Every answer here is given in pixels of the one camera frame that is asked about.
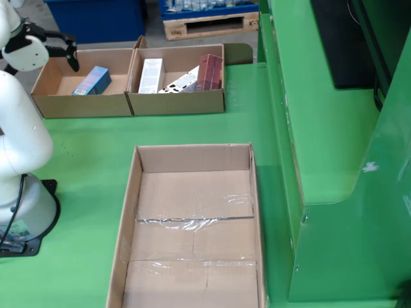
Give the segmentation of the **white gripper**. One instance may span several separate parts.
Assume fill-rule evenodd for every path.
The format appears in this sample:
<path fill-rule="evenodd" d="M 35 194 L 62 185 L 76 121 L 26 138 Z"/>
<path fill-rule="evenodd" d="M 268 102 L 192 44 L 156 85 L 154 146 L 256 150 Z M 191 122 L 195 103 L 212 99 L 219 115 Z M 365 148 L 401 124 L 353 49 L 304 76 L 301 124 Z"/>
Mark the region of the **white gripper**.
<path fill-rule="evenodd" d="M 77 43 L 74 35 L 57 31 L 44 31 L 44 42 L 49 38 L 64 41 L 67 48 L 45 46 L 37 37 L 28 34 L 26 26 L 15 30 L 13 37 L 1 49 L 1 56 L 7 65 L 4 71 L 32 71 L 45 65 L 49 58 L 65 58 L 74 72 L 80 65 L 76 57 Z"/>

